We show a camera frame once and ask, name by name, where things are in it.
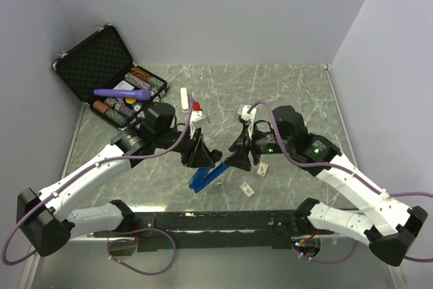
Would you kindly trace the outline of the blue stapler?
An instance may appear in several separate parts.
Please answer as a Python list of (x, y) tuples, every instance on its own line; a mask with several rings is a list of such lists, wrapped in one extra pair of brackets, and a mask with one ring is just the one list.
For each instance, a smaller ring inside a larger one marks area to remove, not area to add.
[(217, 177), (223, 174), (229, 167), (220, 163), (218, 166), (211, 168), (199, 168), (189, 180), (189, 188), (196, 194), (202, 191), (207, 185), (213, 182)]

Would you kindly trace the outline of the white stapler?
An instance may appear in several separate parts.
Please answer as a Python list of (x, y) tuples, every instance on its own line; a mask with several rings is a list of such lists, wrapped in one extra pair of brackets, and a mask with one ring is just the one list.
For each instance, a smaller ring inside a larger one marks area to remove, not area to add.
[(189, 111), (189, 96), (186, 87), (180, 88), (180, 98), (182, 112), (187, 113)]

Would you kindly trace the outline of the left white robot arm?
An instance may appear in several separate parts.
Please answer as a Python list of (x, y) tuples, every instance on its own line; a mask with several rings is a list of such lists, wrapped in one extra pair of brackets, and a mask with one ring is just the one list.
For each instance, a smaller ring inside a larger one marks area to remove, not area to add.
[(91, 192), (143, 160), (177, 152), (185, 167), (213, 168), (222, 153), (209, 150), (204, 143), (200, 123), (208, 121), (206, 113), (190, 111), (182, 130), (174, 124), (175, 119), (172, 105), (157, 102), (69, 176), (38, 192), (23, 190), (17, 199), (16, 222), (35, 252), (49, 256), (69, 239), (94, 231), (129, 234), (134, 216), (123, 201), (83, 210), (77, 207)]

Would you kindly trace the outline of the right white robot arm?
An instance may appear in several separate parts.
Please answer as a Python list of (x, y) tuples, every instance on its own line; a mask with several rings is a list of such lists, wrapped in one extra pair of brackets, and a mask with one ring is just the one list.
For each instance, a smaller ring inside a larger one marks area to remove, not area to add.
[(272, 109), (269, 131), (258, 129), (255, 105), (241, 105), (236, 118), (242, 123), (240, 136), (229, 148), (227, 165), (250, 171), (265, 154), (283, 154), (290, 163), (308, 172), (342, 194), (358, 210), (350, 213), (307, 198), (296, 210), (296, 228), (309, 234), (327, 230), (366, 245), (382, 262), (398, 267), (408, 259), (428, 213), (410, 207), (366, 177), (324, 136), (310, 133), (303, 116), (292, 106)]

